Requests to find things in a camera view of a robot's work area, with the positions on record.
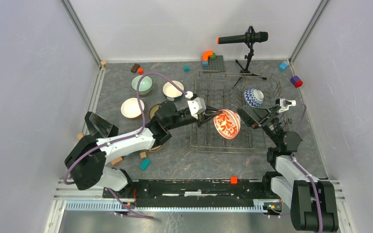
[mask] blue block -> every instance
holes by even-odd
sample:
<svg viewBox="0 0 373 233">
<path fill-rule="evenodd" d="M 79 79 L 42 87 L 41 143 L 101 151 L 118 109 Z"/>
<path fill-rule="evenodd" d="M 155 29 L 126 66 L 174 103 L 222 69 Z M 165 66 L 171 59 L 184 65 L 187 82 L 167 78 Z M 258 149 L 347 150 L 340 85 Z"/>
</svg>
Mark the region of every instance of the blue block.
<svg viewBox="0 0 373 233">
<path fill-rule="evenodd" d="M 151 163 L 151 161 L 149 159 L 144 159 L 144 161 L 142 161 L 141 165 L 139 165 L 139 168 L 142 169 L 143 171 L 145 171 L 149 164 Z"/>
<path fill-rule="evenodd" d="M 287 68 L 288 65 L 289 65 L 288 62 L 285 61 L 285 62 L 281 63 L 281 65 L 279 66 L 279 69 L 284 71 Z"/>
</svg>

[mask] wooden block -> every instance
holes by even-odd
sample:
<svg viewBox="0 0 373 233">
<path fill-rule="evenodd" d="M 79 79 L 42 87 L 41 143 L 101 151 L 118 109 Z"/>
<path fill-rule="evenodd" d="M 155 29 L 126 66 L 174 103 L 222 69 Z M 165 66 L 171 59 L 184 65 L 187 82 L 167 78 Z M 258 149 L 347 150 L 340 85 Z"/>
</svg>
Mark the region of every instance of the wooden block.
<svg viewBox="0 0 373 233">
<path fill-rule="evenodd" d="M 79 141 L 79 140 L 81 140 L 84 136 L 85 136 L 85 134 L 80 133 L 80 134 L 76 135 L 76 138 L 77 138 L 78 141 Z"/>
<path fill-rule="evenodd" d="M 115 166 L 115 165 L 121 163 L 122 161 L 123 161 L 123 158 L 119 157 L 117 159 L 112 160 L 111 163 L 112 163 L 112 166 Z"/>
<path fill-rule="evenodd" d="M 141 152 L 141 154 L 139 154 L 139 155 L 141 155 L 141 159 L 145 159 L 147 157 L 146 152 Z"/>
<path fill-rule="evenodd" d="M 135 64 L 135 65 L 132 67 L 131 72 L 132 72 L 132 73 L 136 73 L 136 72 L 138 71 L 138 68 L 140 68 L 140 67 L 141 67 L 140 64 Z"/>
<path fill-rule="evenodd" d="M 101 66 L 106 67 L 106 61 L 101 61 Z"/>
</svg>

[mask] dish rack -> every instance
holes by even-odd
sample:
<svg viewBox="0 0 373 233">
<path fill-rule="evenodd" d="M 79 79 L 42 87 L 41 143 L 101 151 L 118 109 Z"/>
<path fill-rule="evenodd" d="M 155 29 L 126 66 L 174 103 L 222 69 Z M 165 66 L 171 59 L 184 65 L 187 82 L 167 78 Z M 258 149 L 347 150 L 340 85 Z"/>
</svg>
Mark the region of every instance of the dish rack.
<svg viewBox="0 0 373 233">
<path fill-rule="evenodd" d="M 244 91 L 249 88 L 262 91 L 264 101 L 261 107 L 263 108 L 274 106 L 276 99 L 284 97 L 281 84 L 275 74 L 254 74 L 259 77 L 242 76 L 239 73 L 204 73 L 200 70 L 195 75 L 194 93 L 203 98 L 208 106 L 230 109 L 234 112 L 246 105 Z M 285 130 L 288 130 L 286 113 L 280 115 L 280 123 Z M 268 147 L 275 147 L 262 129 L 254 130 L 247 127 L 242 120 L 241 130 L 232 140 L 223 138 L 215 129 L 213 121 L 200 128 L 197 124 L 193 124 L 190 143 L 193 150 L 226 153 L 264 153 L 267 152 Z"/>
</svg>

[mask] microphone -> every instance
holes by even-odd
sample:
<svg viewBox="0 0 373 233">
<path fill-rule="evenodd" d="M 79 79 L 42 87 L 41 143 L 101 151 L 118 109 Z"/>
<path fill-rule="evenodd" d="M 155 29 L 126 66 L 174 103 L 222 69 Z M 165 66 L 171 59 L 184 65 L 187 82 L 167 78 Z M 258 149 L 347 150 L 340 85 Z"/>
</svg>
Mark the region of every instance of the microphone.
<svg viewBox="0 0 373 233">
<path fill-rule="evenodd" d="M 253 32 L 245 35 L 233 35 L 217 38 L 217 44 L 233 44 L 233 43 L 261 43 L 268 40 L 268 32 Z"/>
</svg>

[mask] green bowl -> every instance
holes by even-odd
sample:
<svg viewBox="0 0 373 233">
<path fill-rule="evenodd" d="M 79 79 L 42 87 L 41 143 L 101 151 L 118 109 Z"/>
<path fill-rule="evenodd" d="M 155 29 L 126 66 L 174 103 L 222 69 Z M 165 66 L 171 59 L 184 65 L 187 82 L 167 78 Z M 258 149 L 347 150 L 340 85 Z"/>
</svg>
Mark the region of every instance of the green bowl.
<svg viewBox="0 0 373 233">
<path fill-rule="evenodd" d="M 136 76 L 134 79 L 132 79 L 132 89 L 136 91 L 136 85 L 138 85 L 139 79 L 142 77 L 142 75 Z M 139 85 L 139 93 L 148 93 L 151 91 L 153 86 L 153 81 L 149 76 L 145 76 L 145 78 L 142 79 L 141 84 Z"/>
</svg>

